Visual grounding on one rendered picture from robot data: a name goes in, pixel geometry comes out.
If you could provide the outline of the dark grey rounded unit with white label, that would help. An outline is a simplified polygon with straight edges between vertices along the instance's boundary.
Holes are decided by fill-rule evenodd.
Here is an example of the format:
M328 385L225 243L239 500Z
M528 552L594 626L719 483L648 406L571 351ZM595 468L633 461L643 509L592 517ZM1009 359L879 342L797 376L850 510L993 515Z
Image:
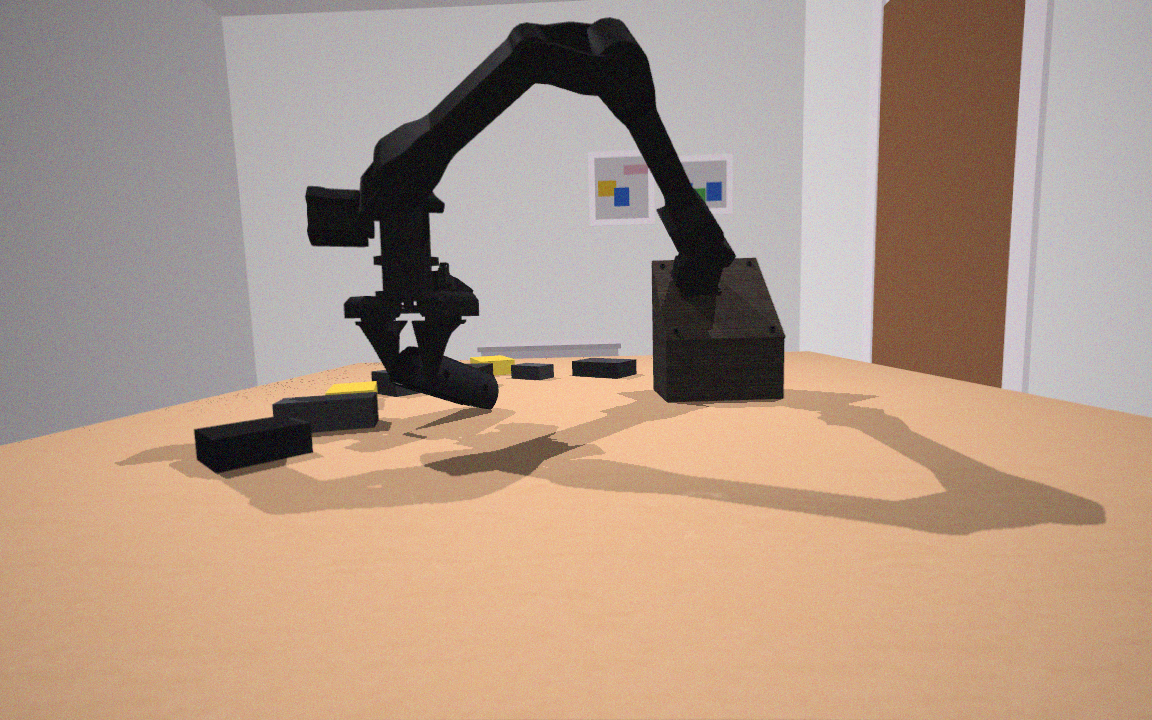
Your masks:
M391 382L422 395L444 397L453 404L492 409L497 404L497 378L475 366L444 356L435 379L429 379L422 366L419 347L408 346L391 367Z

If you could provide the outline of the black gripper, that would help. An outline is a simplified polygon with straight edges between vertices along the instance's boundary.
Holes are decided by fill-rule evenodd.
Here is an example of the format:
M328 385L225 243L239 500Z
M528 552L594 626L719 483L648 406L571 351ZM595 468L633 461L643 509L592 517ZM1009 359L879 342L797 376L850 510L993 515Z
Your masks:
M382 291L346 300L344 319L361 318L356 325L361 325L391 376L401 354L401 331L408 323L396 323L396 318L425 316L425 320L412 323L414 333L422 366L429 379L435 379L450 334L467 323L462 316L479 316L479 300L473 291L433 291L433 266L439 266L439 258L431 258L429 247L381 247L374 265L381 266Z

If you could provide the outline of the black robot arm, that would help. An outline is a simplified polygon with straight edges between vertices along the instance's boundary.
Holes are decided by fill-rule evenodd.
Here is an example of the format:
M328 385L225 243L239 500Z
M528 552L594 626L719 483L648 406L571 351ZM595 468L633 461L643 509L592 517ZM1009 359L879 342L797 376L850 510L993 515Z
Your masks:
M358 190L306 187L308 241L369 247L380 222L381 247L431 249L429 213L444 213L445 202L433 191L445 169L535 83L599 96L626 124L666 200L657 213L679 251L670 275L681 297L721 293L722 270L736 255L685 176L657 111L646 55L620 18L513 28L425 118L379 138Z

